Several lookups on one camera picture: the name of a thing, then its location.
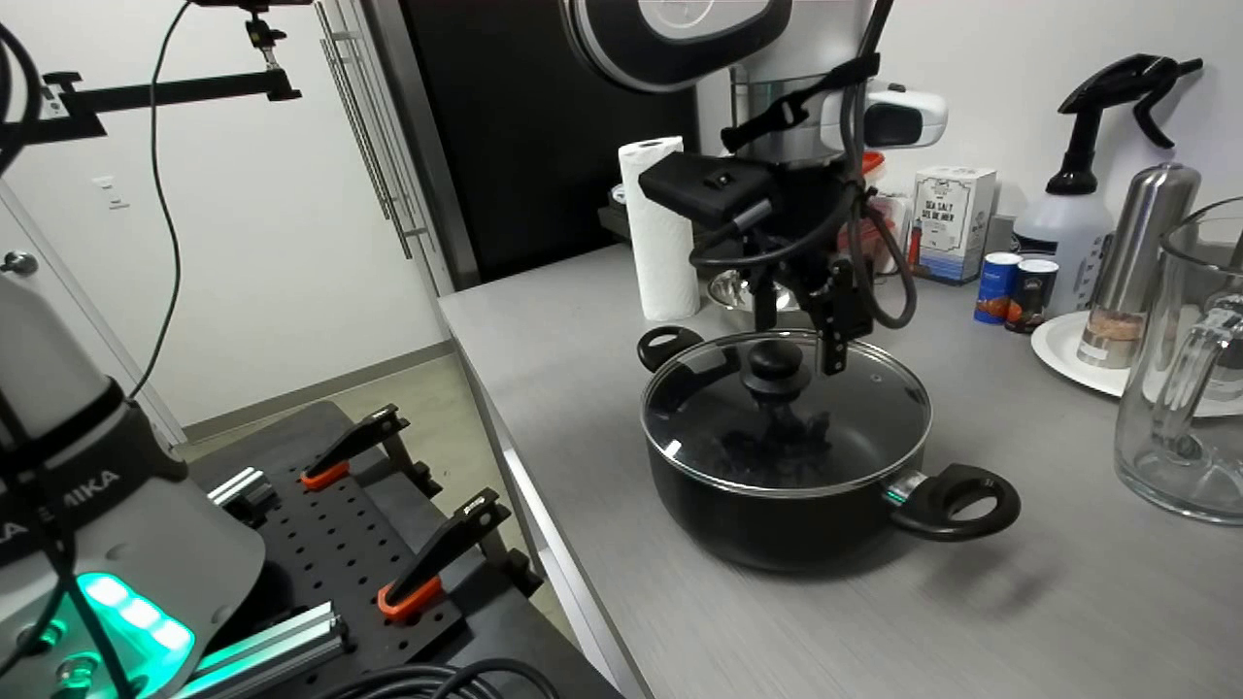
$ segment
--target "gray countertop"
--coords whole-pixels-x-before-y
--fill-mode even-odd
[[[1243,696],[1239,530],[1139,499],[1114,476],[1114,404],[975,327],[970,287],[921,283],[915,322],[873,343],[934,391],[925,467],[1007,472],[1023,520],[975,542],[890,537],[814,578],[726,565],[664,512],[627,250],[452,295],[442,314],[653,696]]]

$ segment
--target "pot lid knob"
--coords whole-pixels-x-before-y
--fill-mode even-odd
[[[745,354],[745,389],[755,400],[798,400],[809,389],[800,347],[772,336]]]

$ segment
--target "pot lid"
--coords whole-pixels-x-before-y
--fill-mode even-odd
[[[901,360],[853,343],[842,373],[818,373],[809,331],[690,347],[645,391],[645,432],[667,467],[772,497],[869,486],[921,455],[928,422],[928,391]]]

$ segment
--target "paper towel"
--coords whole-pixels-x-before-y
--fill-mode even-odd
[[[637,297],[649,322],[679,322],[701,309],[701,279],[686,261],[697,243],[690,220],[649,200],[637,187],[637,180],[673,152],[684,152],[679,137],[618,149]]]

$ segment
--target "black pot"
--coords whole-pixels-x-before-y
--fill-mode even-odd
[[[645,435],[659,499],[729,563],[805,571],[890,529],[979,541],[1018,520],[1007,476],[921,471],[928,391],[879,347],[853,343],[833,376],[800,331],[704,343],[659,327],[637,354],[653,367]]]

